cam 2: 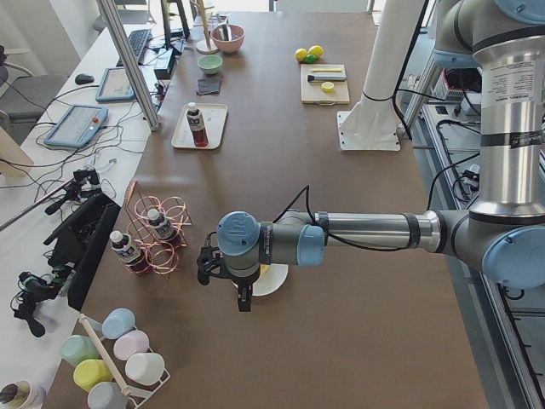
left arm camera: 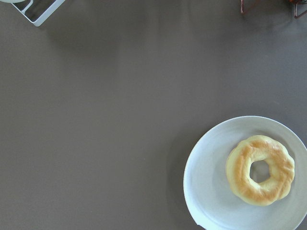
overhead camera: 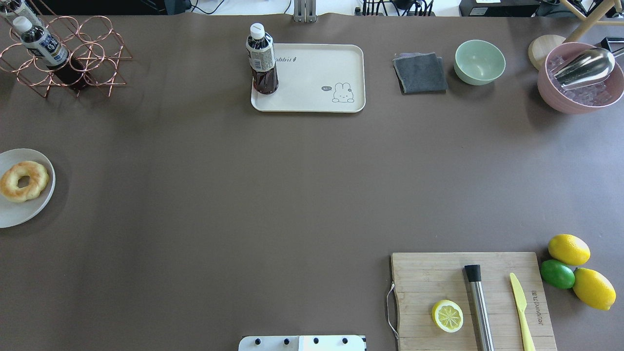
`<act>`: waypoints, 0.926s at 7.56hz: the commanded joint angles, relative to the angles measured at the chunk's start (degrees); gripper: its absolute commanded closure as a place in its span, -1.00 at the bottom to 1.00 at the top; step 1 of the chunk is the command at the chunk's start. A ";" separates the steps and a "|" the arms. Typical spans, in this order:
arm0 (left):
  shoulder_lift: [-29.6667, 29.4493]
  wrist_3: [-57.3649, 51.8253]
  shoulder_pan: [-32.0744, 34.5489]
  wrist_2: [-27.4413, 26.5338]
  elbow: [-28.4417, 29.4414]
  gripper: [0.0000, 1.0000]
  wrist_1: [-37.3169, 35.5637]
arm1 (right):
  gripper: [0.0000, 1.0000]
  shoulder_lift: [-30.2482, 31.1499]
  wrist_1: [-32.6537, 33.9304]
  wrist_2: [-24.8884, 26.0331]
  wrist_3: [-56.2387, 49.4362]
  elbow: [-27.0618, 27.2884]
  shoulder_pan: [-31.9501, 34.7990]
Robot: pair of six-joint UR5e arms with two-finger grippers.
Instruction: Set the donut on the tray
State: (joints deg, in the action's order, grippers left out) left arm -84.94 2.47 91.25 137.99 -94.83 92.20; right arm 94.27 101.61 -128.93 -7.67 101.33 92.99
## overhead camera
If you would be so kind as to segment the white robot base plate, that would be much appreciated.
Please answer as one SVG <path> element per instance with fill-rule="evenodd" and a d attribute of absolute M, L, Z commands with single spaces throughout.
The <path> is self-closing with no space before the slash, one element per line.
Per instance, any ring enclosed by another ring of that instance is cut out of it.
<path fill-rule="evenodd" d="M 239 351 L 366 351 L 360 335 L 273 335 L 243 337 Z"/>

